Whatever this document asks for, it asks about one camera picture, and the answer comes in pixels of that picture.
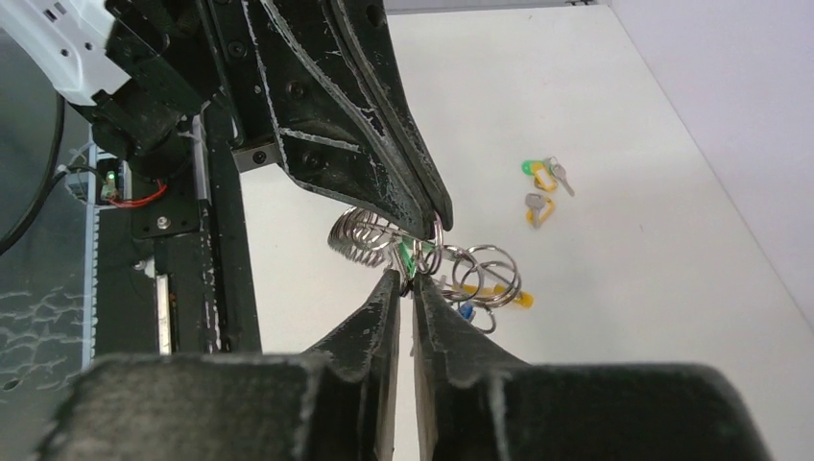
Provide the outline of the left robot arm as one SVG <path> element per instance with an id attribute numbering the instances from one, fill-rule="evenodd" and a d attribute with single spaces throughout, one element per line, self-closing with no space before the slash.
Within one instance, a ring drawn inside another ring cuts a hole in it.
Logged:
<path id="1" fill-rule="evenodd" d="M 5 1 L 1 26 L 140 176 L 178 173 L 182 121 L 218 103 L 232 149 L 271 147 L 299 187 L 453 226 L 380 1 Z"/>

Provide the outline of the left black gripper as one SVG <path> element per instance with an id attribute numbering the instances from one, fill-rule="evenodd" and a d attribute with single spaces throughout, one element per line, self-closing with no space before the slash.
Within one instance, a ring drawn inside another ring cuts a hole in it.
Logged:
<path id="1" fill-rule="evenodd" d="M 410 110 L 381 1 L 199 1 L 239 171 L 298 186 L 419 237 L 453 227 Z"/>

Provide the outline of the metal chain keyring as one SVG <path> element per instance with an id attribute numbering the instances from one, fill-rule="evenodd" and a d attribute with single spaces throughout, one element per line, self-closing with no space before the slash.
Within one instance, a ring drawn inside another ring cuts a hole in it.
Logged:
<path id="1" fill-rule="evenodd" d="M 479 313 L 486 316 L 488 324 L 478 328 L 485 334 L 497 329 L 497 309 L 534 305 L 508 252 L 492 244 L 446 243 L 440 223 L 435 224 L 435 232 L 432 238 L 420 240 L 376 213 L 352 206 L 332 225 L 327 245 L 356 264 L 397 271 L 403 296 L 412 292 L 417 276 L 428 276 L 446 304 L 465 321 L 473 322 Z"/>

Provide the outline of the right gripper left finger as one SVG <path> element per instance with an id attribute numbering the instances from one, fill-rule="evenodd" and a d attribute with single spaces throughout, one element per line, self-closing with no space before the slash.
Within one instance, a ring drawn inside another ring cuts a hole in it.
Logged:
<path id="1" fill-rule="evenodd" d="M 389 460 L 399 288 L 294 354 L 109 355 L 59 406 L 41 460 Z"/>

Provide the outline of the blue key tag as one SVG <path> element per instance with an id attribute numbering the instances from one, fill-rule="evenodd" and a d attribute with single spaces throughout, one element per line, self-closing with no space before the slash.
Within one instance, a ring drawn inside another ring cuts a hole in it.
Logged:
<path id="1" fill-rule="evenodd" d="M 467 322 L 471 322 L 476 314 L 474 305 L 469 302 L 459 303 L 457 306 L 457 312 Z"/>

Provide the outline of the yellow key tag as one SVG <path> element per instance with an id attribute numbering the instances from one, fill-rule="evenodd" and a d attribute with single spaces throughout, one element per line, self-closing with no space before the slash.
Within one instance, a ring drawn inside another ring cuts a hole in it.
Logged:
<path id="1" fill-rule="evenodd" d="M 481 303 L 493 302 L 494 308 L 505 303 L 513 303 L 519 308 L 529 309 L 535 303 L 535 298 L 531 294 L 522 290 L 510 290 L 502 284 L 480 288 L 476 285 L 464 284 L 462 288 L 465 293 L 473 294 L 474 298 Z"/>

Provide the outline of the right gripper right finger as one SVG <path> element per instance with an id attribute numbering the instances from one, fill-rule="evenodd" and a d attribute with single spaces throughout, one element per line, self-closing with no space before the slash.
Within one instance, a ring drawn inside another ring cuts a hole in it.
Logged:
<path id="1" fill-rule="evenodd" d="M 414 288 L 423 460 L 767 460 L 730 382 L 696 363 L 534 365 Z"/>

